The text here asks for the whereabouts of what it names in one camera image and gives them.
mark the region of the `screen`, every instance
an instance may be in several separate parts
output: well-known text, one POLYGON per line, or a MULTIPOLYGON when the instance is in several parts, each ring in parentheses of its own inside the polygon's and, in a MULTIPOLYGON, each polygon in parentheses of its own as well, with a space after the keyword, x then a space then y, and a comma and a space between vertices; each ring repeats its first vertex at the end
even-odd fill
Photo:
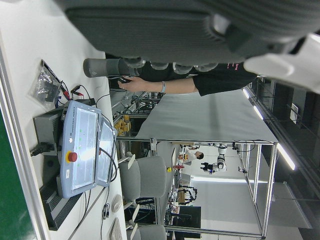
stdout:
POLYGON ((97 113, 76 109, 74 152, 77 153, 77 161, 73 165, 72 190, 94 182, 97 128, 97 113))
MULTIPOLYGON (((100 148, 105 150, 108 154, 114 157, 116 147, 114 146, 114 131, 110 128, 106 122, 103 122, 102 132, 100 137, 100 148)), ((108 181, 109 171, 110 171, 110 157, 101 152, 98 158, 98 180, 103 182, 108 181)))

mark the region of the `floor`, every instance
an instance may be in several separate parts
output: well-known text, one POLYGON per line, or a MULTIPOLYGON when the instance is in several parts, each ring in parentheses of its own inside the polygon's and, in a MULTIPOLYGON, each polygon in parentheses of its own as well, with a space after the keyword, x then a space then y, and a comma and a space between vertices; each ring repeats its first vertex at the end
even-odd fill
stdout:
POLYGON ((36 234, 20 184, 2 115, 0 117, 0 233, 3 240, 34 240, 36 234))

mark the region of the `black t-shirt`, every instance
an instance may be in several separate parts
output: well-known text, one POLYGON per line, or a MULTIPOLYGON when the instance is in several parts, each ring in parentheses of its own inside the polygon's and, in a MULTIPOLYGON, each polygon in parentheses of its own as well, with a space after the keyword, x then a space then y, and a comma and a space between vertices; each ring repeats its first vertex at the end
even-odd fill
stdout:
POLYGON ((243 63, 221 63, 206 72, 197 71, 193 67, 188 74, 177 74, 172 64, 169 64, 164 70, 155 70, 149 62, 141 68, 140 77, 148 82, 161 82, 184 79, 189 75, 193 75, 193 82, 200 96, 237 90, 245 87, 257 77, 256 74, 247 72, 243 63))

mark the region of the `wall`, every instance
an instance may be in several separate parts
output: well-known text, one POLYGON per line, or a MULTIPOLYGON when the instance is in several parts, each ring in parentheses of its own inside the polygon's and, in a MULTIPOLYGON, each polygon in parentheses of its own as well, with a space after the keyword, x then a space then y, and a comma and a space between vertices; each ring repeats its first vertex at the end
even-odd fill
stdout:
MULTIPOLYGON (((249 178, 251 180, 255 177, 258 152, 258 147, 253 147, 253 145, 250 147, 250 149, 253 150, 250 152, 249 160, 249 178)), ((244 179, 243 173, 238 171, 240 160, 237 151, 228 147, 227 153, 225 154, 227 171, 216 172, 213 175, 203 172, 200 167, 203 162, 210 164, 216 162, 218 157, 217 148, 201 146, 199 151, 204 153, 204 158, 202 160, 194 160, 191 166, 186 165, 183 173, 191 175, 191 186, 198 189, 197 199, 193 205, 202 207, 201 227, 215 230, 258 233, 259 229, 249 188, 246 183, 235 183, 236 181, 244 179), (196 181, 197 177, 207 178, 207 181, 196 181)), ((269 167, 263 155, 261 156, 259 172, 259 181, 268 181, 269 167)), ((265 211, 266 189, 266 183, 259 183, 257 204, 261 213, 265 211)), ((299 206, 292 200, 281 199, 292 197, 286 184, 274 184, 274 202, 272 202, 270 210, 267 240, 301 240, 302 238, 298 227, 309 227, 299 206)), ((216 239, 215 237, 217 236, 210 234, 202 235, 202 239, 204 240, 216 239)), ((239 237, 220 236, 219 239, 233 240, 239 239, 239 237)))

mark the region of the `monitor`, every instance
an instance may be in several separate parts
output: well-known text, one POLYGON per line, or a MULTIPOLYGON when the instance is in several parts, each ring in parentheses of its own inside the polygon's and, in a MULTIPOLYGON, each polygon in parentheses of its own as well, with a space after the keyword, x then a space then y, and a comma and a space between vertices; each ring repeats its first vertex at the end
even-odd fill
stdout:
POLYGON ((73 100, 65 104, 61 120, 59 194, 70 198, 96 185, 107 187, 112 160, 100 148, 114 158, 116 130, 101 110, 73 100))

